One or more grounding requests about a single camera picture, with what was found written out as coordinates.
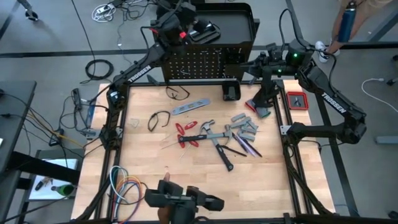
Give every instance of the white cable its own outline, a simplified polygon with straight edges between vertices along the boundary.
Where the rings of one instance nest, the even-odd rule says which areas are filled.
[[[384,82],[384,79],[383,79],[383,78],[370,78],[370,79],[368,79],[368,80],[363,81],[363,82],[362,82],[362,87],[361,87],[361,88],[362,88],[362,91],[363,91],[366,95],[370,96],[371,98],[374,98],[374,99],[377,100],[377,101],[380,101],[380,102],[382,102],[382,103],[387,104],[387,105],[390,106],[394,111],[396,111],[396,112],[398,113],[398,110],[397,110],[395,107],[393,107],[391,104],[385,102],[384,100],[380,100],[379,98],[377,98],[377,97],[375,97],[375,96],[372,96],[372,95],[370,95],[369,93],[367,93],[367,91],[365,91],[365,89],[363,88],[363,86],[364,86],[365,83],[370,82],[370,81]]]
[[[98,13],[98,9],[101,9],[103,7],[110,7],[111,10],[108,12],[104,13]],[[91,18],[96,21],[96,22],[109,22],[113,19],[113,14],[116,12],[116,8],[113,6],[113,4],[102,4],[97,7],[95,7],[94,11],[91,13]]]
[[[109,178],[110,178],[110,180],[111,180],[111,187],[112,187],[114,193],[115,193],[118,197],[122,198],[123,200],[126,200],[124,197],[120,196],[119,193],[118,193],[118,192],[116,191],[116,189],[114,188],[114,184],[113,184],[113,169],[114,169],[114,168],[118,168],[118,169],[121,169],[121,170],[122,170],[123,179],[125,179],[129,174],[127,173],[127,170],[126,170],[125,168],[122,168],[122,167],[120,167],[120,166],[112,166],[111,170],[109,171]]]

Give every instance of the concrete floor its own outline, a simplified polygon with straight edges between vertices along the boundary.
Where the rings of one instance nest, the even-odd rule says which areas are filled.
[[[0,40],[0,54],[89,50],[83,30],[69,0],[30,1],[41,21],[32,23],[25,20],[23,8],[18,7],[13,14],[10,26]],[[117,12],[112,22],[104,24],[91,20],[92,10],[97,5],[107,2],[108,0],[75,0],[94,50],[118,49],[116,30],[118,25],[121,24],[121,13]],[[251,0],[243,2],[249,3],[254,17],[261,20],[255,45],[266,45],[271,42],[280,44],[281,40],[277,23],[280,12],[286,7],[285,1]],[[388,15],[391,10],[396,9],[394,7],[398,5],[397,3],[398,1],[394,1],[382,13],[368,20],[355,40],[366,39],[369,32],[377,27],[383,17]],[[13,6],[14,1],[11,0],[0,2],[0,24],[4,23]],[[294,6],[304,37],[312,43],[317,40],[328,42],[331,26],[339,8],[338,1],[301,0],[299,2],[294,1]],[[143,48],[144,42],[138,32],[138,28],[147,25],[148,21],[154,17],[154,13],[155,8],[149,7],[140,19],[127,21],[120,28],[123,37],[122,48]],[[289,42],[294,36],[289,16],[285,16],[283,19],[283,29],[285,38]],[[147,36],[149,44],[152,44],[153,40],[149,38],[149,33],[147,33]],[[396,40],[397,36],[398,26],[395,26],[382,40]],[[254,51],[251,57],[255,58],[258,53]],[[333,76],[334,86],[342,90],[349,99],[357,103],[368,114],[368,131],[361,142],[356,145],[340,146],[358,211],[363,217],[387,218],[388,211],[398,210],[398,202],[394,197],[396,189],[398,189],[398,180],[396,178],[398,173],[398,166],[396,165],[396,161],[398,161],[397,146],[378,146],[373,141],[373,138],[378,135],[398,135],[396,128],[398,126],[397,114],[388,106],[371,99],[361,91],[361,84],[365,79],[372,77],[390,79],[396,77],[398,72],[391,63],[391,57],[395,54],[398,54],[396,49],[343,50],[339,56]],[[139,60],[143,55],[126,55],[126,57],[129,60]],[[123,60],[121,55],[101,55],[97,56],[97,58],[109,60],[114,64],[115,71],[124,70],[129,66],[129,63]],[[63,100],[73,88],[79,88],[81,97],[85,99],[92,98],[98,91],[98,85],[101,82],[93,81],[86,85],[79,84],[81,81],[86,80],[84,67],[90,60],[92,60],[91,56],[1,58],[0,80],[37,81],[32,107],[56,126]],[[320,67],[324,71],[329,71],[331,63],[320,65]],[[96,70],[98,74],[104,73],[106,67],[98,65]],[[150,74],[159,79],[162,77],[160,69],[155,69]],[[146,81],[146,78],[139,80],[139,82]],[[366,89],[368,92],[398,107],[396,100],[398,85],[388,87],[383,83],[374,82],[368,83]],[[308,97],[313,124],[321,124],[322,120],[316,107],[315,98],[312,95],[308,95]],[[69,102],[67,108],[72,110],[71,102]],[[342,119],[337,113],[331,108],[329,108],[329,111],[332,122],[341,122]],[[32,130],[32,127],[28,124],[27,128]],[[66,135],[79,140],[79,142],[85,141],[83,136],[75,131],[66,130]],[[30,140],[32,142],[33,155],[38,149],[51,149],[47,143],[33,136],[30,137]],[[27,153],[27,141],[24,133],[21,133],[16,149]],[[330,149],[327,147],[322,151],[322,160],[335,204],[345,204],[333,158]],[[12,204],[9,216],[18,213],[21,195],[20,191],[16,193],[16,203]],[[29,208],[38,207],[45,203],[31,203]],[[58,202],[50,207],[29,214],[25,220],[40,224],[66,222],[70,218],[72,206],[73,202],[71,200]],[[342,215],[348,214],[346,207],[338,206],[336,210]]]

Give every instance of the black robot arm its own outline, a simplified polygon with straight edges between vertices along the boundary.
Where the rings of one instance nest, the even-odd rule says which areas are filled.
[[[105,125],[101,129],[99,138],[106,150],[117,150],[120,147],[120,132],[117,129],[120,112],[127,105],[127,94],[129,85],[155,67],[158,67],[165,60],[167,51],[160,44],[154,44],[147,53],[147,56],[134,63],[126,71],[116,75],[114,82],[106,92],[109,110],[106,115]]]
[[[304,137],[334,138],[343,143],[356,144],[366,131],[365,112],[329,84],[326,74],[312,67],[307,74],[300,72],[298,83],[305,90],[319,94],[339,114],[344,122],[334,126],[306,126],[295,122],[286,132],[287,140],[297,144]]]
[[[162,12],[156,21],[151,22],[150,29],[155,33],[155,44],[149,48],[147,55],[127,70],[116,75],[114,81],[106,92],[109,110],[105,125],[99,134],[99,139],[105,150],[118,150],[120,148],[121,131],[118,127],[120,112],[127,105],[129,85],[144,76],[155,67],[166,63],[175,54],[183,54],[187,44],[185,38],[189,28],[197,32],[203,30],[205,23],[199,23],[195,6],[180,1],[175,9]]]
[[[343,143],[358,143],[366,131],[366,114],[330,85],[326,74],[312,60],[313,50],[302,47],[302,43],[294,40],[289,44],[288,53],[283,59],[282,52],[285,49],[275,44],[268,45],[267,48],[268,55],[261,52],[255,60],[240,65],[244,72],[262,78],[261,89],[252,99],[255,107],[271,107],[272,98],[279,94],[280,87],[271,76],[288,76],[297,79],[305,90],[321,95],[345,119],[335,126],[306,126],[295,122],[291,126],[283,127],[285,140],[289,144],[298,144],[304,137],[336,137]]]

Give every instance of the green glass bottle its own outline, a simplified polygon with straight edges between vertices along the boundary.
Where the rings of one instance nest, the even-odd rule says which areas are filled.
[[[51,190],[58,192],[62,196],[69,196],[75,190],[75,187],[71,184],[65,184],[59,187],[52,186]]]

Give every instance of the red box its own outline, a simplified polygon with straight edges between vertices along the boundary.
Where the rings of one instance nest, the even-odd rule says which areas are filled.
[[[290,97],[291,96],[299,96],[302,97],[304,100],[304,106],[295,106],[293,102],[291,102]],[[307,100],[307,95],[303,92],[296,92],[296,91],[290,91],[286,93],[287,97],[287,102],[289,104],[289,108],[291,110],[308,110],[308,100]]]

